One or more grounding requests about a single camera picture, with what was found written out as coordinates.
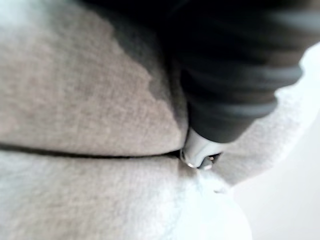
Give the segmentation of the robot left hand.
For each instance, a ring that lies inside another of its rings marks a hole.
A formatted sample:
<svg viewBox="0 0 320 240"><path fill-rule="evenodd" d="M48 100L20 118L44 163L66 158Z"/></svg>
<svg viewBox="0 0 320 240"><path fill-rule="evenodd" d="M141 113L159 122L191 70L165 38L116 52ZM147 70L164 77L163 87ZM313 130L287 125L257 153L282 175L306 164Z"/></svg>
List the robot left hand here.
<svg viewBox="0 0 320 240"><path fill-rule="evenodd" d="M212 166L224 145L277 106L320 41L317 0L90 0L157 31L181 69L189 133L180 158Z"/></svg>

